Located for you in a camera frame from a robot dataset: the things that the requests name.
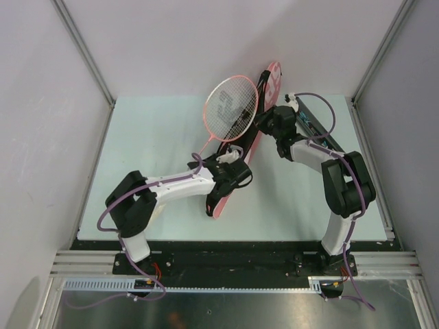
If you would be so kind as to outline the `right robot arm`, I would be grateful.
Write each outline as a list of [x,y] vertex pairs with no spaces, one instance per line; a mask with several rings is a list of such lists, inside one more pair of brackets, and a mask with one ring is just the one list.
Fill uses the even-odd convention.
[[274,138],[281,158],[322,175],[331,214],[320,242],[324,253],[316,258],[316,266],[324,275],[334,274],[342,264],[339,255],[350,248],[356,221],[377,196],[363,156],[357,151],[333,151],[299,134],[296,112],[289,106],[274,106],[257,115],[254,124],[260,132]]

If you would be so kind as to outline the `pink racket bag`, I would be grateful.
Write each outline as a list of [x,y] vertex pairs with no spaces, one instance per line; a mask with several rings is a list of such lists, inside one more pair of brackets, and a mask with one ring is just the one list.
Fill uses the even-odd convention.
[[[257,114],[261,114],[276,105],[281,90],[281,77],[282,70],[279,61],[270,63],[268,68],[260,75],[257,83],[259,94]],[[251,125],[248,131],[237,140],[231,143],[221,143],[215,154],[221,156],[232,150],[237,150],[241,156],[238,160],[245,162],[249,166],[261,136],[262,133],[258,131],[255,125]],[[206,197],[206,214],[215,219],[218,218],[231,194],[232,192],[219,192],[216,183],[213,191]]]

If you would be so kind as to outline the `black shuttlecock tube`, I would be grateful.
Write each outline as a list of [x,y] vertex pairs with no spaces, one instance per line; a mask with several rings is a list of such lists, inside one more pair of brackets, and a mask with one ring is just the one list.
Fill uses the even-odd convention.
[[[305,131],[308,137],[310,136],[319,136],[322,134],[326,134],[327,130],[323,127],[323,125],[317,120],[317,118],[311,113],[308,107],[304,104],[304,102],[298,97],[298,114],[297,114],[297,122]],[[315,140],[315,142],[323,147],[331,149],[333,151],[344,152],[341,146],[336,142],[336,140],[332,136],[327,136],[324,138],[320,138]]]

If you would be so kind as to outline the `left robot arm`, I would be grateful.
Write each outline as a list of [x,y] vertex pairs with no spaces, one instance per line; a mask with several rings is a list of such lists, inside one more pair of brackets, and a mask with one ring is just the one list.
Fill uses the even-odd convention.
[[102,227],[102,221],[106,215],[111,216],[116,225],[113,231],[118,234],[128,255],[127,264],[135,273],[145,273],[152,265],[145,231],[150,219],[165,204],[205,195],[206,214],[218,217],[221,201],[253,179],[249,166],[236,151],[204,160],[199,154],[192,156],[194,161],[188,164],[190,170],[184,173],[148,179],[140,171],[130,172],[105,201],[106,210],[100,216],[97,228],[110,232],[110,228]]

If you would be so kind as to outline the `pink badminton racket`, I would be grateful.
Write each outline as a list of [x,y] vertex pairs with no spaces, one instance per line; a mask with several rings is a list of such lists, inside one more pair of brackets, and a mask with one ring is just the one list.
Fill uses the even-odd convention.
[[229,143],[245,134],[259,105],[257,87],[245,75],[234,75],[218,84],[203,107],[203,124],[213,139]]

